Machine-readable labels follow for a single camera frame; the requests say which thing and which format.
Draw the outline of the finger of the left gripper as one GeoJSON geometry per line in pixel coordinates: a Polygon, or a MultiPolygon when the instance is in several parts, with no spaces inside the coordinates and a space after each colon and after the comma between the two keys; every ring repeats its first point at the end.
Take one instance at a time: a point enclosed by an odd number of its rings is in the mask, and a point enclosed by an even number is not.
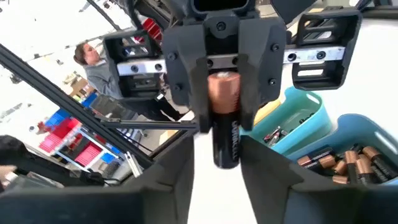
{"type": "Polygon", "coordinates": [[[191,107],[201,133],[211,128],[208,98],[208,64],[203,24],[175,26],[164,32],[162,51],[172,99],[191,107]]]}
{"type": "Polygon", "coordinates": [[[278,17],[239,22],[240,118],[246,131],[253,128],[259,105],[279,97],[286,37],[285,24],[278,17]]]}

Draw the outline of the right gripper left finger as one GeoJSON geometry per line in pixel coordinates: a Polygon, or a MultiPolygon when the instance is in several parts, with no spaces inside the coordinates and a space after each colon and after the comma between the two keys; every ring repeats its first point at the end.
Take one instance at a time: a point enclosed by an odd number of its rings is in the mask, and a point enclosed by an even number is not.
{"type": "Polygon", "coordinates": [[[0,224],[187,224],[193,177],[193,138],[185,137],[117,187],[1,193],[0,224]]]}

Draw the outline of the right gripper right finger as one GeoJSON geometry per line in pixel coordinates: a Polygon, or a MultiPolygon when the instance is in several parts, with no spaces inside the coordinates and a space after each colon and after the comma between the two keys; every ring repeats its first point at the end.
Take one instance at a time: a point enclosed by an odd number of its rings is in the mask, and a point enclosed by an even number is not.
{"type": "Polygon", "coordinates": [[[398,224],[398,185],[343,185],[249,136],[241,170],[258,224],[398,224]]]}

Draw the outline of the yellow plastic bin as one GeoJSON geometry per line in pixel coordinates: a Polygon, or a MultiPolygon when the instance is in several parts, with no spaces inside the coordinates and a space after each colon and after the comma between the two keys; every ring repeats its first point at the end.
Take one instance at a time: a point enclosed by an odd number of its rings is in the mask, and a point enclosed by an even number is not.
{"type": "Polygon", "coordinates": [[[281,104],[280,100],[275,100],[268,102],[266,105],[262,106],[256,113],[254,117],[253,125],[256,125],[258,122],[263,120],[266,116],[268,116],[271,112],[273,112],[277,107],[281,104]]]}

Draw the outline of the green plastic bin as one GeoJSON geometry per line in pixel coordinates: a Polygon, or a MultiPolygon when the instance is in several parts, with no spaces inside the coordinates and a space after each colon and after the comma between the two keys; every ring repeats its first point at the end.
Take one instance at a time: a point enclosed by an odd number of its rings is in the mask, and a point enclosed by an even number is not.
{"type": "Polygon", "coordinates": [[[240,130],[240,135],[250,136],[274,151],[288,156],[304,146],[326,136],[332,127],[321,96],[311,91],[289,87],[284,92],[285,101],[252,131],[240,130]],[[265,142],[264,138],[278,127],[286,133],[277,142],[265,142]]]}

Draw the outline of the blue-grey plastic bin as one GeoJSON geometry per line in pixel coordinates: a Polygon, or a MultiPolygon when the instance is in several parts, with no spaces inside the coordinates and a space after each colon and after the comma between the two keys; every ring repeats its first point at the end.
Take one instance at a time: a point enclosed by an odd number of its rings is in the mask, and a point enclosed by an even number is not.
{"type": "Polygon", "coordinates": [[[398,137],[390,135],[377,123],[360,114],[344,114],[338,118],[337,123],[337,129],[331,134],[287,155],[287,158],[296,161],[326,147],[341,154],[357,143],[375,147],[398,167],[398,137]]]}

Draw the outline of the person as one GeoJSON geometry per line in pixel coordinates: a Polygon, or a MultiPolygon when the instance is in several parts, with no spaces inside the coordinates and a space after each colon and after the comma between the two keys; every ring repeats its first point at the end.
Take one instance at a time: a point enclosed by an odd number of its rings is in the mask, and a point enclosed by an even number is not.
{"type": "Polygon", "coordinates": [[[112,75],[105,58],[87,43],[76,46],[73,59],[85,70],[88,83],[102,95],[118,100],[123,106],[153,121],[178,121],[183,117],[166,98],[143,101],[126,101],[119,89],[117,78],[112,75]]]}

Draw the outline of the shelf with coloured bins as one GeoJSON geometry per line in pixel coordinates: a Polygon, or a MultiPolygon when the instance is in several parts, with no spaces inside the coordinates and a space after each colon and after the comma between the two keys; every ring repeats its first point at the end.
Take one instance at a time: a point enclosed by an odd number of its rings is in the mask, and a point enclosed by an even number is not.
{"type": "Polygon", "coordinates": [[[44,124],[47,133],[39,149],[49,156],[60,156],[77,168],[88,171],[99,160],[109,164],[121,157],[121,151],[65,110],[56,111],[44,124]]]}

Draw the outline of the person's hand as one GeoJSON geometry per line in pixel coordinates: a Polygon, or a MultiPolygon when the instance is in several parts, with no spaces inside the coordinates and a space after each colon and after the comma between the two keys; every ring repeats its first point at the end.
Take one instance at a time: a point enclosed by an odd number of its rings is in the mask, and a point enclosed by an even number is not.
{"type": "Polygon", "coordinates": [[[15,170],[16,166],[0,166],[0,182],[3,187],[10,184],[17,177],[15,170]]]}

